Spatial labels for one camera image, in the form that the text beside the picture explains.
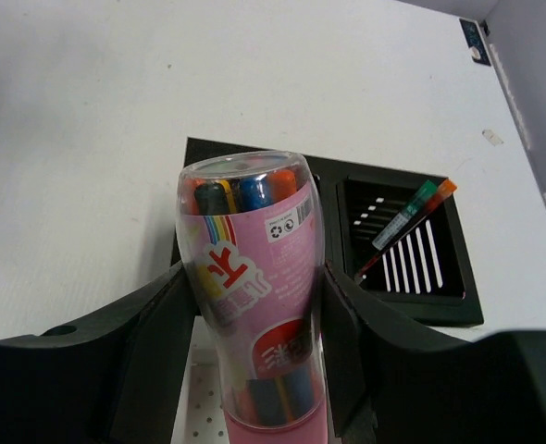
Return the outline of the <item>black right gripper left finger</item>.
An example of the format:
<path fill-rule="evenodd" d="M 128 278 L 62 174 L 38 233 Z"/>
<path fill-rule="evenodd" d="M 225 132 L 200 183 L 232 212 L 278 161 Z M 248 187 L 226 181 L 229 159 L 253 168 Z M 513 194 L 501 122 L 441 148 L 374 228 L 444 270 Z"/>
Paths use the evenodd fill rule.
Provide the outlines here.
<path fill-rule="evenodd" d="M 0 340 L 0 443 L 168 443 L 197 307 L 181 265 L 39 336 Z"/>

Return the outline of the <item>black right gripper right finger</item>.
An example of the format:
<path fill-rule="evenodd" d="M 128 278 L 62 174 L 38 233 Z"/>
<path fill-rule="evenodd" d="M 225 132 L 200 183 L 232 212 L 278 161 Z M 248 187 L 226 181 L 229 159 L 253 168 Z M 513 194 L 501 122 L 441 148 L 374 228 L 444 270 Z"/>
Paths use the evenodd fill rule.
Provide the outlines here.
<path fill-rule="evenodd" d="M 322 340 L 340 443 L 546 443 L 546 331 L 467 342 L 324 268 Z"/>

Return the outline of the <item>pink capped glue bottle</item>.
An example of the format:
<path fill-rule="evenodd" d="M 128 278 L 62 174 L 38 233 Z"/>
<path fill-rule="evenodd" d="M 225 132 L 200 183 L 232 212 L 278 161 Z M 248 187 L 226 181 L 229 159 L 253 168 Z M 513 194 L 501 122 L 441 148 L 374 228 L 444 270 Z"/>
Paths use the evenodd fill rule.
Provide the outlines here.
<path fill-rule="evenodd" d="M 305 158 L 260 151 L 185 167 L 176 238 L 215 342 L 230 442 L 326 442 L 325 235 Z"/>

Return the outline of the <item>red capped white pen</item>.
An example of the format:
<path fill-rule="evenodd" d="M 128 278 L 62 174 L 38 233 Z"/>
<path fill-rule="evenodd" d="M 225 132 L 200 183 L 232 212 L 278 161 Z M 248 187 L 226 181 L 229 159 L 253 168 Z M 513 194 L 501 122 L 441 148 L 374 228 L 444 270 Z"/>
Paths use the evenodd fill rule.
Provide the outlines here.
<path fill-rule="evenodd" d="M 443 180 L 438 186 L 436 194 L 429 199 L 423 209 L 414 216 L 406 226 L 389 242 L 389 244 L 381 251 L 375 249 L 374 255 L 355 273 L 354 282 L 359 285 L 365 279 L 365 274 L 369 268 L 371 268 L 381 256 L 397 244 L 402 238 L 408 235 L 422 220 L 427 218 L 433 211 L 435 211 L 445 200 L 449 199 L 456 191 L 457 186 L 450 180 Z"/>

